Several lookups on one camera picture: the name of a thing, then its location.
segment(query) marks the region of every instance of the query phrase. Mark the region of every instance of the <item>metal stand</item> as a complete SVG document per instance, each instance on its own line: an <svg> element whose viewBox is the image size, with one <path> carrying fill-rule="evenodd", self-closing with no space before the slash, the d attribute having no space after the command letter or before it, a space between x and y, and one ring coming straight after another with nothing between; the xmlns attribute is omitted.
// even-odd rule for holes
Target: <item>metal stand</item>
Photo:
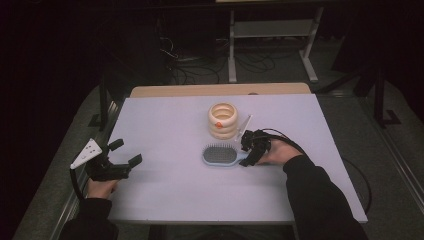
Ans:
<svg viewBox="0 0 424 240"><path fill-rule="evenodd" d="M381 69L378 69L377 79L375 82L375 101L374 101L374 118L381 128L386 128L388 124L400 124L399 118L392 110L387 110L389 119L384 119L384 77Z"/></svg>
<svg viewBox="0 0 424 240"><path fill-rule="evenodd" d="M318 81L312 63L309 60L309 53L312 49L315 36L321 20L323 7L317 9L314 19L283 20L283 21L250 21L235 22L234 11L230 17L230 56L228 57L228 80L230 83L237 83L236 66L234 60L234 39L247 37L278 37L278 36L307 36L308 42L304 49L299 51L303 65L313 83Z"/></svg>
<svg viewBox="0 0 424 240"><path fill-rule="evenodd" d="M314 43L315 36L317 34L319 22L321 20L321 16L322 16L323 11L324 11L324 8L322 8L322 7L318 8L318 10L315 14L314 21L311 25L311 30L309 31L308 43L306 44L306 46L303 50L299 51L300 58L302 59L302 62L303 62L303 66L305 66L305 70L308 73L309 80L312 83L318 82L318 77L315 73L314 68L312 67L311 61L309 60L309 53L311 52L312 44Z"/></svg>
<svg viewBox="0 0 424 240"><path fill-rule="evenodd" d="M100 80L99 84L99 92L100 92L100 114L93 115L88 126L90 127L99 127L99 131L103 131L106 127L106 123L108 121L108 100L107 100L107 89L104 77Z"/></svg>

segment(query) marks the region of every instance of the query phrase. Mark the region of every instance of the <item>wire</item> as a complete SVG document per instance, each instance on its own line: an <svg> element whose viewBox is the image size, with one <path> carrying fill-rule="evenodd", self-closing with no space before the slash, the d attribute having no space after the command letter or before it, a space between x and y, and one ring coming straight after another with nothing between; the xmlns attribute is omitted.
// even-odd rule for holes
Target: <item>wire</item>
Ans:
<svg viewBox="0 0 424 240"><path fill-rule="evenodd" d="M371 208L371 204L372 204L372 190L371 190L371 185L368 181L368 178L365 176L365 174L361 171L361 169L359 169L355 164L353 164L351 161L347 160L344 157L341 157L343 161L349 163L352 167L354 167L356 169L356 171L358 171L358 173L361 175L361 177L364 179L365 184L367 185L367 189L368 189L368 203L364 209L365 214L368 214L368 212L370 211Z"/></svg>
<svg viewBox="0 0 424 240"><path fill-rule="evenodd" d="M174 50L174 43L170 38L167 37L160 37L161 40L168 40L169 43L171 43L171 52Z"/></svg>
<svg viewBox="0 0 424 240"><path fill-rule="evenodd" d="M284 133L282 133L282 132L280 132L280 131L278 131L278 130L275 130L275 129L273 129L273 128L264 128L264 129L261 129L262 131L274 131L274 132L277 132L277 133L279 133L279 134L281 134L281 136L283 136L283 137L285 137L285 138L287 138L287 139L290 139L290 138L288 138Z"/></svg>
<svg viewBox="0 0 424 240"><path fill-rule="evenodd" d="M76 175L75 169L69 169L69 171L70 171L70 174L71 174L71 181L72 181L72 186L74 187L74 192L77 195L78 199L80 201L83 201L84 200L84 196L83 196L81 190L79 189L78 181L77 181L77 175Z"/></svg>
<svg viewBox="0 0 424 240"><path fill-rule="evenodd" d="M180 76L178 76L178 71L180 71L180 72L182 72L183 74L184 74L184 81L183 81L183 83L182 83L182 85L187 85L187 84L196 84L196 81L194 80L194 78L193 77L191 77L191 76L188 76L187 75L187 72L186 71L184 71L184 70L182 70L181 68L178 68L178 67L175 67L174 68L175 70L177 70L176 71L176 77L174 77L174 79L175 79L175 82L177 83L177 85L179 85L179 78L180 78Z"/></svg>
<svg viewBox="0 0 424 240"><path fill-rule="evenodd" d="M242 48L242 54L247 58L247 60L243 60L240 56L236 56L235 59L237 60L237 63L242 68L244 68L245 70L249 72L264 73L275 68L276 64L274 62L274 59L282 59L282 58L290 57L293 54L297 53L299 49L303 48L305 44L306 42L304 41L302 43L302 47L298 47L295 50L291 51L290 53L283 56L279 56L279 57L275 57L273 55L278 49L281 48L281 46L283 46L282 41L279 41L278 45L271 51L268 51L268 53L266 53L265 55L261 55L259 53L249 53L247 47L245 47L245 45L242 45L244 48L244 49ZM255 41L255 45L257 50L260 50L260 51L266 50L264 48L261 48L258 45L257 41Z"/></svg>
<svg viewBox="0 0 424 240"><path fill-rule="evenodd" d="M306 152L303 150L302 147L299 146L299 144L297 144L296 142L290 140L289 138L285 138L282 136L277 136L277 135L272 135L272 134L268 134L266 136L257 136L257 137L252 137L251 140L255 140L255 139L261 139L261 138L266 138L266 139L277 139L280 140L282 142L285 142L287 144L289 144L290 146L296 148L299 152L301 152L302 154L304 154L305 156L308 156L308 154L306 154Z"/></svg>
<svg viewBox="0 0 424 240"><path fill-rule="evenodd" d="M170 53L170 52L168 52L166 50L163 50L162 48L159 49L159 50L162 51L162 52L164 52L164 53L166 53L166 54L168 54L169 56L171 56L171 57L173 57L175 59L178 59L178 54L172 54L172 53Z"/></svg>
<svg viewBox="0 0 424 240"><path fill-rule="evenodd" d="M191 75L195 75L195 76L210 76L210 75L215 75L216 76L216 84L219 84L220 81L221 81L221 78L219 76L219 72L226 65L227 58L225 58L225 60L222 62L222 64L220 64L218 66L218 69L213 69L212 68L213 67L212 65L214 65L214 63L216 61L213 61L213 60L211 60L210 58L207 58L207 57L203 57L201 59L202 60L203 59L206 59L207 61L200 62L199 64L191 64L191 65L185 65L185 64L179 63L174 68L177 69L177 71L183 72L186 79L188 79L188 78L193 79L193 83L194 84L195 84L194 77L188 76L187 74L191 74Z"/></svg>
<svg viewBox="0 0 424 240"><path fill-rule="evenodd" d="M201 63L199 63L198 65L184 65L184 64L188 64L187 62L194 62L194 61L200 61ZM192 58L180 58L177 60L178 65L181 67L204 67L204 66L208 66L214 63L214 60L212 60L209 57L192 57Z"/></svg>
<svg viewBox="0 0 424 240"><path fill-rule="evenodd" d="M176 74L174 75L174 71L171 71L171 75L172 78L174 78L175 80L175 85L180 85L180 80L179 80L179 76L178 76L178 71L176 72Z"/></svg>

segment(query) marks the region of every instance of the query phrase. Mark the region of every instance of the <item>brush bristles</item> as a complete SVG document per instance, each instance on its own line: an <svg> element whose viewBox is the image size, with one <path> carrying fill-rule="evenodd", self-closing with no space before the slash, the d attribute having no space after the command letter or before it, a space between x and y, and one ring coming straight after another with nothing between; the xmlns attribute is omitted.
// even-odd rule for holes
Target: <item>brush bristles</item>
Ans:
<svg viewBox="0 0 424 240"><path fill-rule="evenodd" d="M227 143L215 143L206 146L203 158L212 164L231 164L237 159L237 150Z"/></svg>

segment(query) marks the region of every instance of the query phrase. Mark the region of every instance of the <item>black sleeve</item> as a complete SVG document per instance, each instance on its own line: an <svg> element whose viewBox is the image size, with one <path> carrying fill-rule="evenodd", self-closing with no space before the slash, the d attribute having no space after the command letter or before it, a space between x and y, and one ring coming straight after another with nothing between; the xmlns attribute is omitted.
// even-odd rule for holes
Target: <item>black sleeve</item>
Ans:
<svg viewBox="0 0 424 240"><path fill-rule="evenodd" d="M112 202L100 198L88 198L80 202L77 217L65 224L60 240L114 240L118 238L118 228L109 216Z"/></svg>
<svg viewBox="0 0 424 240"><path fill-rule="evenodd" d="M323 168L302 155L289 160L283 169L300 239L368 239L343 192Z"/></svg>

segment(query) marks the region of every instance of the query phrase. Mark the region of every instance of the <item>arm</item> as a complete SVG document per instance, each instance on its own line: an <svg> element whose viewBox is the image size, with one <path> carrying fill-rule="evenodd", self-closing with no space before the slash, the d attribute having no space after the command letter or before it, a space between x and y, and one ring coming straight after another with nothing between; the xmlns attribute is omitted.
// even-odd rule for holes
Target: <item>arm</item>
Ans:
<svg viewBox="0 0 424 240"><path fill-rule="evenodd" d="M300 239L368 239L342 191L325 170L290 145L275 140L259 163L284 164L287 192Z"/></svg>
<svg viewBox="0 0 424 240"><path fill-rule="evenodd" d="M80 202L77 217L65 224L59 239L117 239L118 228L107 220L112 208L112 202L107 198L117 182L94 182L89 179L87 199Z"/></svg>

